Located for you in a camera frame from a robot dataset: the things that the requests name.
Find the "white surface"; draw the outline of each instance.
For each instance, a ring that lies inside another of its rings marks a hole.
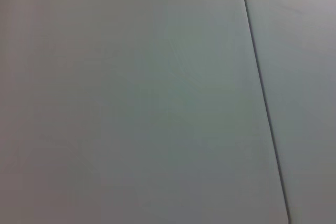
[[[336,0],[248,0],[292,223],[336,219]]]
[[[0,164],[24,174],[0,218],[287,222],[243,0],[0,13]]]

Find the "dark line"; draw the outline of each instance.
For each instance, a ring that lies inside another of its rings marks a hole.
[[[282,175],[282,169],[281,169],[280,160],[279,160],[278,148],[277,148],[277,144],[276,144],[276,141],[275,141],[273,126],[272,126],[271,117],[270,117],[270,113],[269,113],[269,109],[268,109],[268,103],[267,103],[266,94],[265,94],[264,81],[262,79],[262,74],[261,74],[261,71],[260,71],[259,58],[258,58],[258,53],[257,53],[257,48],[256,48],[256,42],[255,42],[255,39],[254,39],[254,36],[253,36],[253,29],[252,29],[249,10],[248,10],[248,6],[247,6],[247,0],[244,0],[244,4],[245,4],[245,10],[246,10],[246,14],[247,14],[248,26],[249,26],[249,29],[250,29],[250,34],[251,34],[251,39],[252,39],[253,51],[254,51],[254,55],[256,57],[256,62],[257,62],[257,69],[258,69],[258,73],[259,73],[261,91],[262,91],[262,94],[263,94],[262,96],[264,98],[264,103],[265,103],[265,108],[266,108],[267,120],[268,120],[268,124],[269,124],[269,129],[270,129],[270,132],[271,132],[271,137],[272,137],[272,142],[273,142],[273,147],[274,147],[274,152],[275,152],[275,158],[276,158],[277,166],[278,166],[281,189],[282,189],[283,199],[285,201],[285,207],[286,207],[286,212],[287,212],[288,224],[291,224],[291,214],[290,214],[289,205],[288,205],[288,198],[287,198],[287,194],[286,194],[285,183],[283,181],[283,175]]]

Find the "gray surface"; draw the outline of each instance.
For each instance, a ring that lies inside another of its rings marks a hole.
[[[292,223],[336,219],[335,0],[248,0]]]
[[[287,222],[243,0],[0,15],[3,223]]]

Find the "white board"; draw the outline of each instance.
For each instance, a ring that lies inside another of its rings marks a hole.
[[[23,174],[24,223],[286,223],[243,0],[0,13],[0,164]]]
[[[247,2],[292,223],[332,223],[335,0]]]

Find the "white panel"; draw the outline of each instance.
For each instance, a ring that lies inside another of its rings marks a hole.
[[[0,13],[3,223],[287,222],[243,0]]]
[[[336,0],[247,0],[292,223],[336,219]]]

